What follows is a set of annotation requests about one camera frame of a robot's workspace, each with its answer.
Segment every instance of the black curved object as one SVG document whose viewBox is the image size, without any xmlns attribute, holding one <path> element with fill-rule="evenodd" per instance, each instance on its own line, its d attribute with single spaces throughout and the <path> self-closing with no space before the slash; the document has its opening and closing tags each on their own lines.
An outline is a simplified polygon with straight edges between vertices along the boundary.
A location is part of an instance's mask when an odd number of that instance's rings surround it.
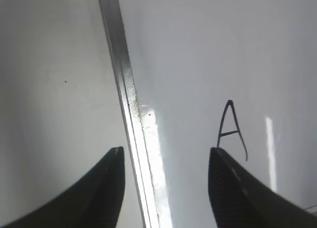
<svg viewBox="0 0 317 228">
<path fill-rule="evenodd" d="M 68 190 L 3 228 L 114 228 L 124 188 L 123 148 L 113 148 Z"/>
<path fill-rule="evenodd" d="M 219 228 L 317 228 L 317 218 L 277 195 L 225 150 L 212 148 L 209 198 Z"/>
</svg>

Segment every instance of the white panel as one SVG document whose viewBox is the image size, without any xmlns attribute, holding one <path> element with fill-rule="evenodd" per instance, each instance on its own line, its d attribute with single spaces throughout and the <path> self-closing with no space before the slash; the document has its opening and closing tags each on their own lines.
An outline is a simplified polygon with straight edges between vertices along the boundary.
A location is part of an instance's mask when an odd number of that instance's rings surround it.
<svg viewBox="0 0 317 228">
<path fill-rule="evenodd" d="M 120 0 L 140 109 L 156 115 L 173 227 L 215 227 L 209 149 L 228 99 L 249 161 L 238 135 L 221 146 L 288 200 L 317 204 L 315 2 Z"/>
<path fill-rule="evenodd" d="M 0 23 L 1 226 L 127 140 L 98 0 L 0 0 Z M 118 227 L 141 227 L 125 156 Z"/>
</svg>

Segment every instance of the white wall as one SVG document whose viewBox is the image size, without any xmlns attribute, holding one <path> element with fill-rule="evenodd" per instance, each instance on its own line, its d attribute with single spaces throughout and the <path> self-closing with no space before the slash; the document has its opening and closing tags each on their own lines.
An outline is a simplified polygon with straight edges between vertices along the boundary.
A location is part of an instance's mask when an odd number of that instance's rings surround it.
<svg viewBox="0 0 317 228">
<path fill-rule="evenodd" d="M 293 203 L 317 204 L 315 2 L 120 0 L 140 108 L 156 115 L 173 227 L 216 227 L 208 159 L 228 99 L 249 161 L 237 135 L 221 146 Z"/>
<path fill-rule="evenodd" d="M 0 0 L 0 226 L 126 151 L 118 227 L 142 220 L 98 0 Z"/>
</svg>

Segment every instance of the metal strip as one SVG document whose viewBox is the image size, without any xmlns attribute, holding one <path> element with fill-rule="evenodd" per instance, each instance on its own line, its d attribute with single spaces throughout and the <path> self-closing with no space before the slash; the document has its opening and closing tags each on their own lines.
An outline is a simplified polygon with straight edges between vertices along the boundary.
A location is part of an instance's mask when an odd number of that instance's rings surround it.
<svg viewBox="0 0 317 228">
<path fill-rule="evenodd" d="M 99 0 L 146 228 L 159 228 L 151 172 L 119 0 Z"/>
</svg>

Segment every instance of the black ink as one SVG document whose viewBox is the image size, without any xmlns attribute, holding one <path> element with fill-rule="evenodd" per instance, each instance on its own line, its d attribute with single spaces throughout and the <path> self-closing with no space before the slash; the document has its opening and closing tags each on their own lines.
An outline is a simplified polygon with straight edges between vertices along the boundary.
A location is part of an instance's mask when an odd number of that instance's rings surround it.
<svg viewBox="0 0 317 228">
<path fill-rule="evenodd" d="M 228 109 L 229 106 L 231 107 L 234 123 L 236 125 L 237 130 L 236 131 L 227 132 L 227 133 L 221 133 L 222 126 L 223 126 L 223 123 L 224 123 L 224 117 L 226 116 L 226 112 L 227 112 L 227 109 Z M 220 139 L 222 137 L 225 137 L 225 136 L 228 136 L 228 135 L 231 135 L 231 134 L 235 134 L 235 133 L 238 133 L 239 136 L 240 136 L 241 142 L 242 142 L 244 150 L 246 152 L 246 161 L 248 161 L 248 151 L 247 151 L 247 147 L 246 147 L 246 145 L 244 143 L 243 137 L 241 135 L 241 131 L 240 131 L 240 128 L 239 128 L 239 124 L 238 124 L 238 120 L 237 120 L 236 111 L 234 109 L 233 101 L 232 100 L 228 100 L 228 102 L 226 103 L 226 106 L 224 108 L 224 111 L 223 111 L 223 114 L 222 114 L 222 118 L 221 118 L 221 122 L 220 122 L 217 147 L 219 148 Z"/>
</svg>

